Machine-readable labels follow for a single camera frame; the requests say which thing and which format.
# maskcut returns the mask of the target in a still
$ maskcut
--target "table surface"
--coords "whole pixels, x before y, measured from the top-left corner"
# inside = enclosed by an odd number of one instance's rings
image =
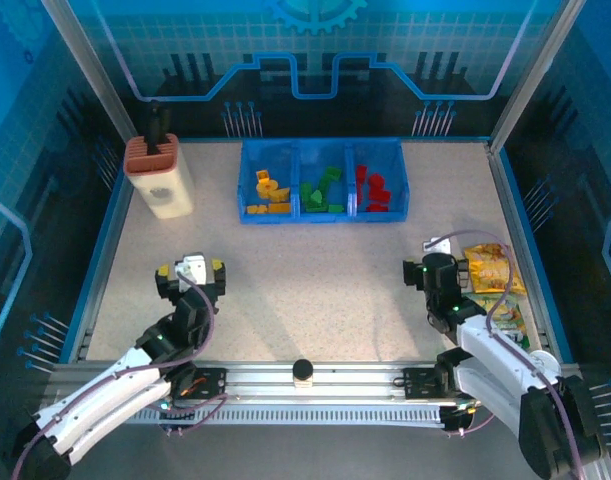
[[[202,357],[209,360],[433,360],[453,345],[429,326],[424,295],[405,287],[402,260],[422,242],[482,229],[509,242],[480,143],[403,143],[411,190],[404,223],[241,225],[240,143],[184,143],[196,184],[192,215],[158,220],[134,193],[87,358],[110,360],[172,311],[154,284],[160,265],[205,252],[227,266],[227,294]],[[467,235],[461,247],[489,242]],[[520,301],[532,345],[537,335]]]

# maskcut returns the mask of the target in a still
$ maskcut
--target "black bracket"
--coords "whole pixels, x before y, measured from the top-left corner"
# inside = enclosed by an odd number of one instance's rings
[[[405,389],[405,400],[443,397],[433,368],[404,368],[403,377],[394,385]]]

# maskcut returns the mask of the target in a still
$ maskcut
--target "yellow block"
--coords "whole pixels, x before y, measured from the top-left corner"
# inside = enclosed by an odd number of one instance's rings
[[[292,211],[290,203],[270,203],[269,213],[289,213]]]
[[[277,188],[278,182],[276,180],[267,180],[266,182],[256,184],[256,191],[260,198],[269,198],[269,192],[273,192]]]
[[[256,179],[258,183],[269,182],[269,172],[267,170],[259,170],[256,172]]]
[[[158,274],[161,277],[169,277],[169,265],[162,265],[159,267]]]
[[[289,200],[289,188],[281,188],[269,192],[269,200],[274,203],[287,202]]]

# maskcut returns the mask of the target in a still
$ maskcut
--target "bin compartment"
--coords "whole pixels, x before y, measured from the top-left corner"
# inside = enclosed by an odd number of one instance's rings
[[[368,186],[357,205],[356,166],[383,177],[387,212],[368,211]],[[289,207],[269,213],[272,202],[259,196],[258,172],[272,188],[289,188]],[[260,178],[267,182],[265,175]],[[407,218],[409,185],[397,138],[310,138],[245,140],[241,151],[238,208],[242,223],[401,222]]]

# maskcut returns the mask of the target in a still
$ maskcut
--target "enclosure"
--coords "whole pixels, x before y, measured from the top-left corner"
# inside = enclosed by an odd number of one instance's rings
[[[152,102],[195,186],[186,216],[156,218],[123,172]],[[289,192],[259,215],[264,170]],[[306,358],[358,385],[347,411],[404,402],[383,379],[453,343],[402,262],[459,230],[511,245],[525,348],[611,378],[611,0],[0,2],[0,449],[13,412],[173,310],[154,274],[196,251],[227,266],[200,361],[282,375]],[[225,411],[336,398],[246,381]],[[611,445],[586,475],[611,478]]]

